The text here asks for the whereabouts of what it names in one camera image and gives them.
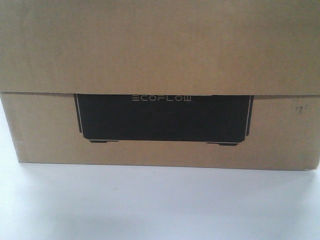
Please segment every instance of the white table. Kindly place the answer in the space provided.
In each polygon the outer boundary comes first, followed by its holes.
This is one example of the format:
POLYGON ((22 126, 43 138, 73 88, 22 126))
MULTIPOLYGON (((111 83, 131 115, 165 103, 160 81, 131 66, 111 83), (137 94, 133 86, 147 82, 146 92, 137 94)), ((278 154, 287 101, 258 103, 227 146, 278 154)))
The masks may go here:
POLYGON ((189 239, 319 240, 320 171, 19 164, 0 105, 0 240, 189 239))

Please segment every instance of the printed graphic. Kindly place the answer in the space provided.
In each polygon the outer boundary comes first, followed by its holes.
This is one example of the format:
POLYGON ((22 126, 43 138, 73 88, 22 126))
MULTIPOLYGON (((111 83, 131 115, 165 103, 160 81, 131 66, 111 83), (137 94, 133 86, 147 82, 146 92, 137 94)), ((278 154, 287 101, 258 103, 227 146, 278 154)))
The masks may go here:
POLYGON ((80 132, 92 143, 185 141, 235 146, 249 134, 251 95, 75 94, 80 132))

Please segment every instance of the box flap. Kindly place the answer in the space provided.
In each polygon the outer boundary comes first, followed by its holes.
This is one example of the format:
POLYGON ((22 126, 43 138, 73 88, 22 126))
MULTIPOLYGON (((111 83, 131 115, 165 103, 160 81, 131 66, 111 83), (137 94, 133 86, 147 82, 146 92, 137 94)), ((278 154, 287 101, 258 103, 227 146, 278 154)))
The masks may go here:
POLYGON ((1 0, 0 91, 320 95, 320 1, 1 0))

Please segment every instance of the brown cardboard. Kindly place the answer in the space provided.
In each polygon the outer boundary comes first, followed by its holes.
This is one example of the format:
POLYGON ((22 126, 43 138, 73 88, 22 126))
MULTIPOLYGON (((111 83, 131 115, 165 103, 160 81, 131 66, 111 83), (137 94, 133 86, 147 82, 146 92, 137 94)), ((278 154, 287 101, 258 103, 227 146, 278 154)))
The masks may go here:
POLYGON ((320 1, 1 0, 0 91, 320 95, 320 1))
POLYGON ((250 134, 237 146, 205 142, 91 143, 72 94, 2 95, 20 162, 310 170, 320 158, 320 97, 256 96, 250 134))
POLYGON ((320 2, 0 0, 1 101, 20 162, 310 170, 320 2), (250 134, 93 144, 73 94, 255 95, 250 134))

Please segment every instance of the ecoflow logo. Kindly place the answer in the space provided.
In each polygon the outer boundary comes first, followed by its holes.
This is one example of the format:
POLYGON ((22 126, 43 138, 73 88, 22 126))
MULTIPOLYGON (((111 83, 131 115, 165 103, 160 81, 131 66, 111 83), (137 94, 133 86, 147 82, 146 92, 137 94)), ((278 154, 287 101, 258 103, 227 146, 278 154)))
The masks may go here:
POLYGON ((144 102, 191 102, 191 96, 186 95, 132 95, 132 101, 144 102))

